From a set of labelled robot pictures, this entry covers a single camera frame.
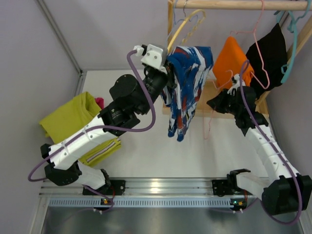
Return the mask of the pink hanger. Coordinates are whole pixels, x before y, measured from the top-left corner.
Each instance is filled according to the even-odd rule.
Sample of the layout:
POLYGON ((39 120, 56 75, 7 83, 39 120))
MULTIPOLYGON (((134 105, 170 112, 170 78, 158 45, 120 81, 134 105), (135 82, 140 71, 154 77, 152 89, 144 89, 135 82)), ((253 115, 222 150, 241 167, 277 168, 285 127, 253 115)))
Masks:
MULTIPOLYGON (((227 82, 225 83, 225 84, 223 84, 223 85, 221 85, 221 86, 217 86, 216 85, 216 81, 213 81, 213 80, 209 80, 213 85, 214 85, 214 88, 217 90, 217 91, 220 91, 221 90, 221 88, 223 88, 226 84, 228 84, 228 83, 231 83, 232 82, 232 77, 233 77, 233 71, 232 70, 227 70, 227 71, 225 71, 226 73, 230 73, 231 75, 230 75, 230 78, 227 80, 227 82)), ((210 131, 211 131, 211 122, 212 122, 212 120, 213 120, 213 118, 214 118, 214 113, 215 113, 215 111, 214 110, 212 110, 212 113, 211 113, 211 116, 210 116, 210 119, 209 119, 209 122, 208 122, 208 133, 207 133, 207 135, 206 135, 206 122, 205 122, 205 114, 204 114, 204 112, 202 112, 203 113, 203 117, 202 117, 202 123, 203 123, 203 139, 204 140, 208 140, 208 138, 209 138, 209 134, 210 134, 210 131)))
POLYGON ((254 38, 254 42, 255 42, 255 45, 256 45, 256 48, 257 48, 257 51, 258 51, 258 55, 259 55, 259 58, 260 58, 260 61, 261 61, 261 70, 265 73, 266 75, 266 78, 267 78, 267 85, 265 86, 256 76, 255 74, 253 74, 255 80, 260 84, 260 86, 264 89, 264 90, 267 90, 269 85, 270 85, 270 78, 269 78, 269 75, 268 75, 268 72, 266 71, 266 69, 264 68, 264 60, 263 60, 263 57, 262 57, 262 54, 261 54, 261 51, 260 51, 260 47, 258 45, 258 40, 256 38, 256 31, 257 31, 257 28, 258 28, 258 24, 262 18, 262 15, 263 15, 263 12, 264 12, 264 8, 265 8, 265 1, 264 0, 260 0, 261 2, 261 12, 260 12, 260 15, 254 25, 254 28, 253 30, 251 31, 231 31, 230 32, 230 35, 237 35, 237 34, 252 34, 253 35, 253 38, 254 38))

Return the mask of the teal hanger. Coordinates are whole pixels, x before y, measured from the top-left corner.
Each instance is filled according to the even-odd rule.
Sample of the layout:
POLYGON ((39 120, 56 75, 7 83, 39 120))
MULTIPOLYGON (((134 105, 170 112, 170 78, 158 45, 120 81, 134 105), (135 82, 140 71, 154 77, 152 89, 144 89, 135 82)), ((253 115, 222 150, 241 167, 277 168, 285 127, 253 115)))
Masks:
POLYGON ((297 28, 298 21, 303 19, 308 14, 308 12, 311 9, 311 6, 312 1, 307 0, 307 9, 301 16, 298 16, 297 18, 294 17, 292 11, 288 11, 288 15, 291 17, 291 21, 289 26, 287 27, 287 30, 293 35, 293 43, 287 51, 288 58, 287 64, 281 67, 281 72, 283 74, 283 77, 280 82, 281 84, 284 84, 289 78, 294 65, 295 57, 302 50, 304 45, 312 36, 312 17, 310 17, 307 20, 307 22, 305 23, 300 32, 298 31, 297 28))

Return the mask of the magenta cloth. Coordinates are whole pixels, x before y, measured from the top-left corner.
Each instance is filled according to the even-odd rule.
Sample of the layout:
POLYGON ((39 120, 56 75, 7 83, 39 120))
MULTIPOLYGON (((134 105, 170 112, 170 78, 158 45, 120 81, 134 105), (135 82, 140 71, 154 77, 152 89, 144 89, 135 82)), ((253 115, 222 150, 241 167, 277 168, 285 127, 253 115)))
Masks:
POLYGON ((101 97, 95 98, 96 104, 100 107, 100 109, 104 109, 104 99, 101 97))

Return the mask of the yellow-green trousers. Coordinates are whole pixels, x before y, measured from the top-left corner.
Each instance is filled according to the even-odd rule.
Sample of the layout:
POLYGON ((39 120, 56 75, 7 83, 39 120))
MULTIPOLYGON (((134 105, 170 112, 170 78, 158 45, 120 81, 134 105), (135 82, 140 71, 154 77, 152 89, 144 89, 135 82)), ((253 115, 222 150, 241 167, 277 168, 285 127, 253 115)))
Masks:
MULTIPOLYGON (((43 118, 39 125, 45 136, 57 144, 87 125, 102 109, 96 104, 95 97, 84 92, 43 118)), ((90 150, 79 161, 94 167, 121 148, 120 138, 114 138, 90 150)))

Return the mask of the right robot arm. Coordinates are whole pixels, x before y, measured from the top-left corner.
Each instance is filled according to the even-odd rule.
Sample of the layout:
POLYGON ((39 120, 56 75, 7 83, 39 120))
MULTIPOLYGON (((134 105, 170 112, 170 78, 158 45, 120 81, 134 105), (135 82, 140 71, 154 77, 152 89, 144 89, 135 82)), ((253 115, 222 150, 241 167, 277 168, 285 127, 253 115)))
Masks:
POLYGON ((223 89, 207 105, 222 114, 232 114, 236 126, 254 147, 267 174, 261 179, 250 170, 233 170, 227 175, 235 191, 246 190, 262 201, 270 215, 306 210, 312 193, 312 179, 301 175, 286 159, 275 141, 266 118, 255 110, 256 94, 244 86, 223 89))

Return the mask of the wooden clothes rack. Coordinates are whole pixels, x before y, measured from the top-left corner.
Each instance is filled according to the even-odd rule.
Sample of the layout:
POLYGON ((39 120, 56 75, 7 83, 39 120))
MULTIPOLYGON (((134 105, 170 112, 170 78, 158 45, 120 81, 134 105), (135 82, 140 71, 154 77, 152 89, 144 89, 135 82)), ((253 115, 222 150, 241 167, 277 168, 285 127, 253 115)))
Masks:
MULTIPOLYGON (((176 30, 175 34, 171 36, 172 30, 174 28, 174 9, 176 8, 182 8, 182 0, 168 0, 168 37, 170 41, 168 42, 168 51, 171 52, 173 49, 173 44, 180 34, 183 27, 187 24, 188 20, 190 20, 193 16, 197 15, 198 13, 202 13, 202 18, 198 19, 196 25, 193 27, 192 31, 187 35, 187 37, 183 38, 182 43, 186 42, 189 37, 191 37, 192 33, 197 29, 197 27, 203 22, 203 20, 206 18, 206 13, 204 9, 217 9, 217 10, 261 10, 261 13, 259 15, 259 18, 255 24, 255 27, 252 31, 231 31, 230 35, 232 33, 235 34, 253 34, 255 44, 258 50, 258 55, 262 64, 261 69, 266 74, 267 78, 267 86, 263 86, 261 82, 257 79, 257 77, 254 76, 254 73, 252 73, 251 65, 247 66, 247 75, 248 76, 247 84, 250 84, 252 77, 254 77, 255 80, 257 80, 260 85, 263 86, 263 89, 267 90, 270 85, 270 79, 268 76, 267 71, 264 69, 264 60, 261 55, 261 51, 259 49, 257 39, 256 39, 256 29, 257 25, 262 17, 263 11, 268 10, 275 10, 280 12, 289 12, 289 15, 291 15, 292 11, 304 11, 304 14, 300 16, 298 19, 304 18, 307 12, 312 10, 312 2, 311 0, 307 1, 269 1, 266 3, 264 0, 259 1, 252 1, 252 0, 192 0, 190 3, 188 1, 183 2, 183 7, 188 9, 196 9, 194 10, 190 15, 186 16, 183 19, 183 22, 179 26, 179 28, 176 30)), ((292 17, 292 28, 294 33, 294 39, 292 44, 292 49, 289 49, 287 51, 288 56, 288 62, 287 62, 287 71, 285 73, 285 77, 282 79, 282 82, 286 81, 286 78, 288 78, 289 72, 293 66, 294 58, 298 54, 298 52, 302 49, 303 45, 307 42, 307 40, 312 35, 312 17, 309 18, 307 23, 304 25, 303 29, 300 31, 299 35, 297 33, 297 27, 296 27, 296 19, 292 17)), ((202 104, 197 105, 196 108, 196 115, 205 117, 215 116, 216 118, 234 118, 230 117, 230 114, 217 114, 217 111, 212 108, 208 107, 208 105, 205 106, 203 104, 203 101, 205 101, 204 98, 215 98, 217 94, 219 94, 222 90, 222 88, 229 88, 229 84, 232 84, 231 78, 225 81, 224 75, 221 76, 221 71, 226 72, 226 68, 234 68, 234 71, 238 71, 238 66, 243 65, 243 58, 246 58, 245 55, 243 55, 242 49, 239 47, 237 41, 234 37, 229 36, 219 54, 219 56, 216 59, 216 63, 213 67, 213 73, 215 75, 216 73, 216 81, 217 85, 215 87, 215 91, 213 91, 212 84, 208 84, 208 81, 213 81, 212 79, 208 79, 204 85, 203 93, 200 98, 202 101, 202 104)), ((264 114, 265 118, 269 118, 269 111, 268 106, 266 103, 266 97, 269 94, 269 91, 264 92, 260 96, 259 99, 255 101, 255 110, 258 111, 261 114, 264 114)))

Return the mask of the light blue hanger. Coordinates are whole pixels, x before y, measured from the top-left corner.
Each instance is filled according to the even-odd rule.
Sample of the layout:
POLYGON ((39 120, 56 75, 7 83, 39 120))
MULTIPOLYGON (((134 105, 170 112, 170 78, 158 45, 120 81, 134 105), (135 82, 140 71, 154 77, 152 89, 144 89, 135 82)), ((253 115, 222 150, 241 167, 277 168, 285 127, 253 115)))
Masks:
POLYGON ((186 42, 191 38, 195 30, 197 29, 197 22, 199 20, 198 13, 194 14, 188 20, 186 20, 188 16, 185 12, 185 9, 183 9, 182 11, 184 15, 182 17, 178 17, 176 12, 177 2, 177 0, 168 1, 168 33, 166 38, 167 45, 169 45, 170 42, 173 40, 174 35, 177 35, 176 38, 178 37, 178 35, 180 35, 182 31, 177 33, 177 30, 183 24, 183 22, 186 22, 185 26, 189 26, 190 29, 181 40, 179 45, 186 44, 186 42))

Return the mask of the orange trousers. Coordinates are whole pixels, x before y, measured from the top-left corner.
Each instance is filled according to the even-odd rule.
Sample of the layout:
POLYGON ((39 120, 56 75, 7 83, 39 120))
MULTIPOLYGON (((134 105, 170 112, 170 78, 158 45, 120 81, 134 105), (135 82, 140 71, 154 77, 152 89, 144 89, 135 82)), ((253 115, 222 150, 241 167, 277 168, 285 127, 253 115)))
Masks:
MULTIPOLYGON (((240 74, 242 65, 246 60, 247 57, 236 39, 228 37, 213 66, 217 86, 225 84, 230 78, 231 74, 225 71, 232 70, 234 75, 240 74)), ((232 83, 228 83, 223 88, 230 89, 231 86, 232 83)))

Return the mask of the blue patterned trousers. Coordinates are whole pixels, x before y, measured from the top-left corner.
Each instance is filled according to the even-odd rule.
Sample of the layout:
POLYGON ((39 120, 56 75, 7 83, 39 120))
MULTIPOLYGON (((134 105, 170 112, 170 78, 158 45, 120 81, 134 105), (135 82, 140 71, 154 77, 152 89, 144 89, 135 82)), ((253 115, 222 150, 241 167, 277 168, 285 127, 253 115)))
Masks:
POLYGON ((177 46, 167 61, 173 66, 175 88, 164 88, 161 98, 170 108, 168 137, 177 135, 181 142, 195 116, 214 59, 209 46, 177 46))

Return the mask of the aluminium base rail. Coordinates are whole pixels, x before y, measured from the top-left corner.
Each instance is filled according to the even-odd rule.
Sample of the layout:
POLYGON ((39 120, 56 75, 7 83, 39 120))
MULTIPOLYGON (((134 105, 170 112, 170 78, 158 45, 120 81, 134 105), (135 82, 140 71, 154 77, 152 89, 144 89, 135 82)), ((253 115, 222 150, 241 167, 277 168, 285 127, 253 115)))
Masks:
POLYGON ((107 195, 117 196, 234 196, 256 197, 251 189, 234 191, 226 178, 112 178, 107 195))

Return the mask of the yellow hanger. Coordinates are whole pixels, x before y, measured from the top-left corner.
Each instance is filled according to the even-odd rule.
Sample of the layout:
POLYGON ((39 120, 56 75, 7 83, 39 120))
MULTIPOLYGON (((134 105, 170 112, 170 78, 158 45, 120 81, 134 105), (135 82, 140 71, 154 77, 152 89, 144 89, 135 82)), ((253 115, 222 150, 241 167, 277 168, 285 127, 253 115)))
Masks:
POLYGON ((175 45, 184 46, 193 36, 200 24, 206 19, 206 13, 203 9, 197 9, 179 20, 178 27, 172 21, 167 35, 167 50, 172 52, 175 45))

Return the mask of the black trousers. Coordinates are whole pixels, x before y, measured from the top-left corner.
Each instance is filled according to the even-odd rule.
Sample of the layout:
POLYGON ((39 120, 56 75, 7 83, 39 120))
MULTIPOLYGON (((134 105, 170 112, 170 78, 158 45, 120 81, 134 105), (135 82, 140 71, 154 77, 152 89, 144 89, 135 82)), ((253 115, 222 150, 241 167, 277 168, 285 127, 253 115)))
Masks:
MULTIPOLYGON (((266 36, 258 40, 258 45, 264 60, 264 68, 270 78, 270 85, 267 90, 264 90, 255 78, 252 78, 250 86, 254 89, 257 98, 260 98, 264 92, 281 85, 280 82, 283 77, 281 67, 287 63, 286 43, 278 23, 266 36)), ((267 78, 261 70, 261 61, 255 43, 249 47, 246 57, 255 76, 266 86, 267 78)))

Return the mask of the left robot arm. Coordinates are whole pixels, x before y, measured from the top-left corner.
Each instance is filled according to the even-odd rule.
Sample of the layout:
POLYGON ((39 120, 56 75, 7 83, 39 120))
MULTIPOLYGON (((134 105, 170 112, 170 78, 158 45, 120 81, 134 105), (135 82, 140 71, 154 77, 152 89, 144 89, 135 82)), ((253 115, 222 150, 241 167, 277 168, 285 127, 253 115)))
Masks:
POLYGON ((111 182, 104 169, 95 169, 79 161, 88 151, 126 132, 145 132, 156 121, 154 102, 162 89, 173 84, 173 67, 168 61, 160 68, 144 63, 145 78, 120 76, 109 90, 113 101, 87 125, 59 144, 41 146, 47 161, 45 177, 57 186, 77 182, 93 190, 107 190, 111 182))

